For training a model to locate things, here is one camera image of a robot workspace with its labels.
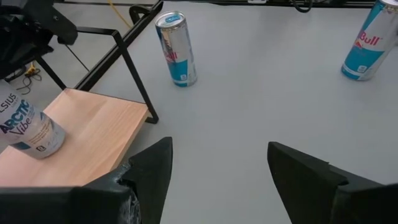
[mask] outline can label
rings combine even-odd
[[[349,78],[367,80],[373,76],[393,48],[397,37],[397,13],[376,1],[366,18],[341,71]]]
[[[175,22],[181,19],[172,15],[165,19],[166,22]],[[173,30],[156,27],[157,34],[162,44],[163,53],[169,67],[173,82],[178,86],[190,86],[197,80],[195,62],[186,22]]]
[[[45,113],[0,82],[0,137],[10,146],[37,159],[55,152],[65,131]]]

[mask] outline gray tabletop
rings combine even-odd
[[[377,182],[398,182],[394,49],[376,76],[340,73],[369,9],[166,2],[188,21],[198,81],[175,86],[154,24],[129,51],[160,116],[129,155],[164,136],[174,167],[163,224],[290,223],[266,161],[279,141]],[[122,59],[92,91],[141,100]]]

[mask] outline black metal frame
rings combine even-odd
[[[94,27],[77,27],[77,31],[86,34],[99,34],[99,35],[111,35],[116,42],[116,45],[80,80],[75,87],[77,90],[89,91],[95,83],[104,75],[109,67],[119,58],[123,56],[124,61],[140,91],[145,104],[152,117],[146,119],[147,123],[156,124],[159,121],[159,117],[156,110],[149,99],[144,84],[138,75],[136,67],[130,57],[127,47],[132,41],[144,30],[148,23],[160,12],[163,7],[163,2],[160,1],[155,4],[152,9],[146,8],[145,6],[133,5],[131,6],[129,13],[131,20],[133,21],[134,27],[130,29],[127,34],[122,38],[120,33],[114,29],[102,29]],[[36,58],[37,63],[48,73],[48,75],[54,80],[54,82],[62,89],[66,89],[66,85],[57,76],[57,74],[50,68],[42,57]]]
[[[127,31],[123,36],[123,41],[129,46],[132,41],[145,29],[145,27],[153,20],[163,7],[163,1],[159,1],[150,10],[144,14],[138,21],[134,23],[134,27]],[[88,91],[96,82],[105,74],[109,67],[121,55],[118,46],[113,48],[88,72],[85,77],[75,86],[78,90]]]
[[[114,29],[101,29],[101,28],[92,28],[92,27],[77,27],[77,31],[85,34],[100,34],[100,35],[111,35],[116,42],[117,49],[116,51],[119,52],[123,56],[124,61],[126,62],[127,68],[129,69],[132,78],[137,84],[138,90],[140,91],[142,98],[145,101],[145,104],[148,107],[150,114],[152,115],[151,118],[147,118],[146,122],[156,124],[159,120],[159,117],[155,111],[152,102],[149,99],[148,93],[145,90],[144,84],[141,81],[141,78],[138,75],[137,69],[134,66],[134,63],[131,60],[130,54],[127,51],[127,45],[124,43],[122,36],[120,35],[119,31]]]

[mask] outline celsius can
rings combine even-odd
[[[155,20],[167,65],[178,86],[190,86],[197,80],[187,20],[178,11],[165,12]]]
[[[0,80],[0,138],[21,152],[41,159],[58,150],[65,131]]]
[[[398,2],[376,1],[344,61],[343,74],[354,80],[372,78],[397,42],[397,26]]]

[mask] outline red bull can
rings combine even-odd
[[[365,20],[341,71],[353,80],[369,80],[395,46],[398,2],[378,0]]]
[[[197,71],[185,16],[178,11],[165,12],[155,19],[155,26],[173,82],[193,85]]]

